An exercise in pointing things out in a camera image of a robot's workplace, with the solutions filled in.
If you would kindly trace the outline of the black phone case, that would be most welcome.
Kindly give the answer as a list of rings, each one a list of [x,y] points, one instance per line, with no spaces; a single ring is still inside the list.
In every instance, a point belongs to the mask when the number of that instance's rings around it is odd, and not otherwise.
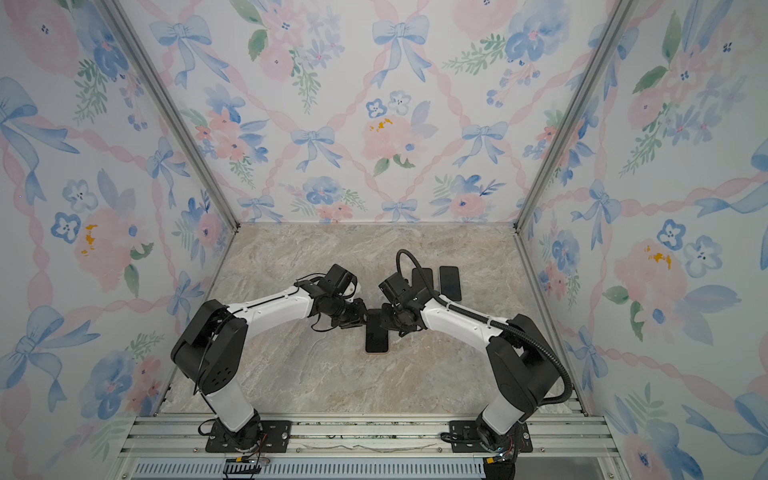
[[[419,295],[431,296],[434,290],[434,278],[431,268],[413,268],[411,270],[412,286]]]

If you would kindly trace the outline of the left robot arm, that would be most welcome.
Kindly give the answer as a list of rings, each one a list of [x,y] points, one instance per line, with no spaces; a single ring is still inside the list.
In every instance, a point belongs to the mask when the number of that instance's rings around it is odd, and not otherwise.
[[[224,305],[204,302],[171,351],[171,360],[201,393],[223,427],[240,433],[256,423],[257,411],[236,380],[246,342],[279,325],[314,316],[333,328],[365,324],[362,299],[346,299],[312,287],[291,287],[275,295]]]

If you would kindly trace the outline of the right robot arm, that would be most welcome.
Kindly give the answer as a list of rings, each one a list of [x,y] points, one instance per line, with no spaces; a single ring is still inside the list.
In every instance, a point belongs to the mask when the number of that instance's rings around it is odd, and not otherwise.
[[[457,303],[384,303],[376,314],[383,328],[405,336],[422,330],[449,335],[486,354],[497,388],[477,419],[478,435],[488,443],[507,436],[540,406],[571,395],[570,378],[536,324],[519,314],[504,320]]]

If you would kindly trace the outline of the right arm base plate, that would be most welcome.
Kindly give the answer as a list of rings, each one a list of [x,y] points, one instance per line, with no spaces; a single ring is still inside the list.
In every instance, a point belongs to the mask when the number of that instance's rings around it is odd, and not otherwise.
[[[516,422],[508,435],[500,440],[499,448],[491,448],[489,441],[495,441],[494,433],[490,431],[486,436],[479,433],[478,425],[474,420],[451,420],[448,422],[446,432],[440,434],[442,441],[451,445],[454,453],[483,453],[505,454],[512,453],[519,444],[520,453],[531,453],[533,445],[528,425]]]

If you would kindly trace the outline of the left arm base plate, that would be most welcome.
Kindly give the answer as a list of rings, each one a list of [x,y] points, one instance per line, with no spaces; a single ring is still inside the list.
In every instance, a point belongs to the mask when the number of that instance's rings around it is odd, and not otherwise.
[[[251,421],[234,433],[216,419],[207,438],[207,453],[285,453],[293,423],[288,420]]]

